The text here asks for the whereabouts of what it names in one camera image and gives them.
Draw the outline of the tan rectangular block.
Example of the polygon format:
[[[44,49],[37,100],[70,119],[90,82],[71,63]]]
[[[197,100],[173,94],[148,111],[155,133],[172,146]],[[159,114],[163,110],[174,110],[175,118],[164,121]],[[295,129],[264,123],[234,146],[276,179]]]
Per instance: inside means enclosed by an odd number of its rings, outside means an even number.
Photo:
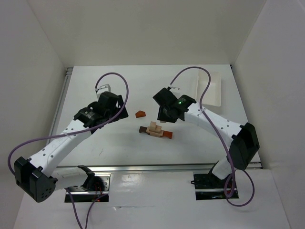
[[[155,129],[153,130],[155,133],[160,134],[162,132],[162,127],[159,125],[156,125]]]

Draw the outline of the reddish brown wedge block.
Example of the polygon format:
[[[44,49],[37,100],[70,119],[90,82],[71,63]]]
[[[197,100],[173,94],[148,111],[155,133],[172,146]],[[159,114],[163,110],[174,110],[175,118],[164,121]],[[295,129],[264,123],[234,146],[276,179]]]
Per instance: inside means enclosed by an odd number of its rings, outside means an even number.
[[[135,113],[136,118],[141,118],[141,117],[146,117],[146,112],[145,111],[138,111]]]

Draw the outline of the orange arch block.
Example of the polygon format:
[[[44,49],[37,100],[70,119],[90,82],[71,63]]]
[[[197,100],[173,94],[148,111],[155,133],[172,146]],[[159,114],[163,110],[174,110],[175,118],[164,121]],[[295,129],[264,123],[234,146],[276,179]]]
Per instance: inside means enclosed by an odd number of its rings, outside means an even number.
[[[172,139],[173,133],[170,132],[170,131],[165,131],[165,130],[163,130],[162,137],[166,137],[166,138]]]

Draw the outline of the long light wood block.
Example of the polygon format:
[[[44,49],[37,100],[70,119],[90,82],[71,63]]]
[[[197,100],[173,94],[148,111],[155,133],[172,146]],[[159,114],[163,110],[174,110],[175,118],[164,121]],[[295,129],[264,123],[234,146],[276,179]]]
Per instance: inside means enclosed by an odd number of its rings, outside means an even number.
[[[147,127],[147,133],[149,132],[154,132],[152,129],[150,129],[149,127]]]

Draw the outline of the striped light wood block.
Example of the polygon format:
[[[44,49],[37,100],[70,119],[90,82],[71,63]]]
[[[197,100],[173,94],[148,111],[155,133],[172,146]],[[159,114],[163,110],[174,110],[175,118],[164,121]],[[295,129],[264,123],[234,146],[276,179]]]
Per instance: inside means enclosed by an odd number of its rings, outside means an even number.
[[[162,137],[163,136],[163,131],[161,131],[160,133],[149,132],[149,135],[154,136],[154,137]]]

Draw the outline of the dark brown notched block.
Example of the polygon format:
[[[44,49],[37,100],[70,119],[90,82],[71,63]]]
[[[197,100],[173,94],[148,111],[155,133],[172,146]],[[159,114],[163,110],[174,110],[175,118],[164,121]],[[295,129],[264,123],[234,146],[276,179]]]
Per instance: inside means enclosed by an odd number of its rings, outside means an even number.
[[[147,133],[147,127],[145,127],[145,126],[140,126],[140,128],[139,128],[139,133],[141,134],[141,133]]]

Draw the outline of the white plastic bin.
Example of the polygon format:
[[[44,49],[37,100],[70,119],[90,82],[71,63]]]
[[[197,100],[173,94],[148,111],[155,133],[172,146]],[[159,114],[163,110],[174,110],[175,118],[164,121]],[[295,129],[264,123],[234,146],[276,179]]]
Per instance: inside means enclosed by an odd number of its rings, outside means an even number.
[[[219,72],[210,72],[211,82],[203,96],[202,105],[221,106],[221,74]],[[200,101],[201,95],[207,87],[208,75],[205,71],[199,70],[197,77],[196,101]]]

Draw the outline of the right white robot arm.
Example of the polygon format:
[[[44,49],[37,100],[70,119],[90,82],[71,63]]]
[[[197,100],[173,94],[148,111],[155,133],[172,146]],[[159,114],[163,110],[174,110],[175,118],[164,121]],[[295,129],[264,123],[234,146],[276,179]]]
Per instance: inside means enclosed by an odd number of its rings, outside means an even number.
[[[160,90],[153,99],[159,105],[158,120],[175,123],[178,119],[194,124],[218,137],[226,147],[226,157],[210,170],[212,177],[226,179],[235,170],[245,170],[260,148],[255,127],[231,122],[204,108],[193,98],[177,98],[169,88]]]

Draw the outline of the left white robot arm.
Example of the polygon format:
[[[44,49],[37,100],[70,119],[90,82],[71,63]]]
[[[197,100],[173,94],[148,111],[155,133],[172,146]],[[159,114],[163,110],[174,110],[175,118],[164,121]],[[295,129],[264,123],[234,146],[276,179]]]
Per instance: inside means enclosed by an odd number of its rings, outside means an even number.
[[[66,181],[71,177],[80,178],[78,185],[90,189],[100,179],[88,167],[79,165],[62,173],[55,169],[76,146],[97,129],[127,118],[128,113],[123,105],[121,95],[101,93],[97,101],[79,110],[60,137],[28,159],[21,156],[14,162],[16,184],[38,203],[45,201],[59,189],[61,180]]]

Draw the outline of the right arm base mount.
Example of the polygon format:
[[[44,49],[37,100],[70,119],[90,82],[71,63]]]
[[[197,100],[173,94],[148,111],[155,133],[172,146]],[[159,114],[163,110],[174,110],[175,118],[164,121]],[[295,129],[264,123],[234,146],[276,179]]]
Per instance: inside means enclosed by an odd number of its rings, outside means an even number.
[[[190,183],[194,185],[196,200],[226,199],[225,179],[220,180],[213,174],[194,174]]]

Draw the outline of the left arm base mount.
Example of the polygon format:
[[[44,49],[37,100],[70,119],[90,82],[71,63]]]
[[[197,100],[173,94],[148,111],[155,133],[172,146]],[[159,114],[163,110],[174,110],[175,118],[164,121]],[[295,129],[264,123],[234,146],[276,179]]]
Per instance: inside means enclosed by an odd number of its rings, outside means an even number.
[[[69,191],[75,203],[92,203],[97,198],[97,202],[109,202],[109,189],[111,175],[107,173],[100,173],[97,175],[94,183],[90,188],[82,186],[69,187]]]

